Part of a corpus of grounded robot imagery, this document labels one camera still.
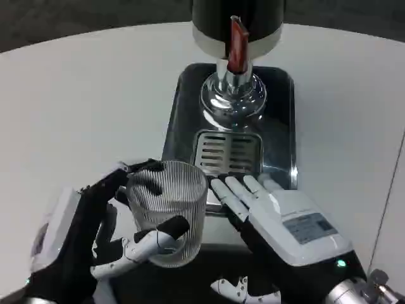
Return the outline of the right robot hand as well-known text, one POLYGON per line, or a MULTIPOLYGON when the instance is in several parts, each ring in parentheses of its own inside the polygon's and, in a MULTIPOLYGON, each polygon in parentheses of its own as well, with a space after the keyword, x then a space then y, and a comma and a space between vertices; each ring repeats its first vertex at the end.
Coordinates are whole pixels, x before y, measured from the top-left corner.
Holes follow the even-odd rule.
POLYGON ((303 192, 284 189, 268 174, 227 175, 210 184, 282 303, 365 303, 366 274, 351 241, 303 192))

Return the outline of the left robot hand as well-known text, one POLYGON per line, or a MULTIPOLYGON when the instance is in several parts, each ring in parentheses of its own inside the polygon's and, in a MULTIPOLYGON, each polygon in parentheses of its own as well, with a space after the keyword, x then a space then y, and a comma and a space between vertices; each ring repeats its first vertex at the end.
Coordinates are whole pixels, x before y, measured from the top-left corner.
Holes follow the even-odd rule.
POLYGON ((130 174, 164 169, 163 162, 154 159, 121 162, 95 184, 61 194, 35 239, 24 303, 83 303, 94 294, 100 279, 163 253, 183 236, 190 225, 176 215, 156 228, 135 233, 128 243, 134 253, 122 254, 109 265, 94 265, 92 247, 109 201, 130 174))

